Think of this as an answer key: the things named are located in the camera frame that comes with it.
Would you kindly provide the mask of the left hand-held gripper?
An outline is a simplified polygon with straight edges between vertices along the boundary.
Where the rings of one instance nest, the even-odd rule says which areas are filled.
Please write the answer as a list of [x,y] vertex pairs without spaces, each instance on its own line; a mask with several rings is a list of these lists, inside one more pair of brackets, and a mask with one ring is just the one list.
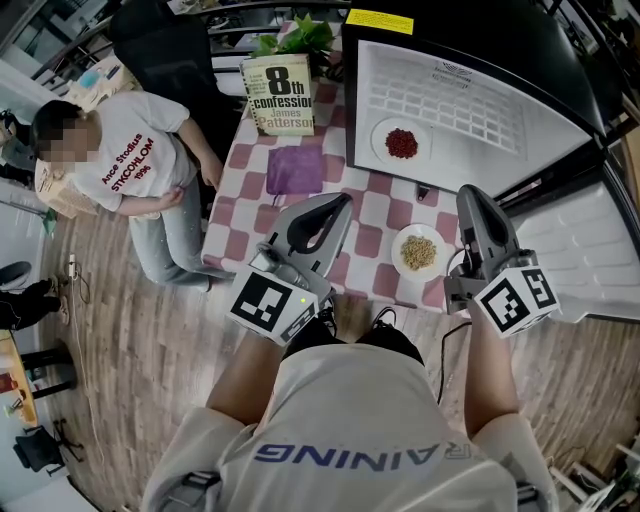
[[304,253],[309,267],[295,263],[262,242],[237,271],[230,319],[276,343],[289,344],[334,293],[328,273],[346,239],[353,215],[347,193],[321,194],[284,209],[271,230],[271,244],[286,253]]

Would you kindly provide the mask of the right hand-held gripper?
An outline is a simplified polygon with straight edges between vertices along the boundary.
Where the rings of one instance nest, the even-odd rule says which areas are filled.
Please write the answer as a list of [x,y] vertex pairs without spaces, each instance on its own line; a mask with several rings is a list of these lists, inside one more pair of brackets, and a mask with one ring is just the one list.
[[[508,256],[519,249],[510,219],[480,188],[464,185],[458,192],[461,239],[478,261]],[[503,260],[487,279],[472,268],[468,252],[452,257],[444,279],[447,313],[471,303],[501,338],[523,332],[560,309],[560,302],[532,250],[520,250]]]

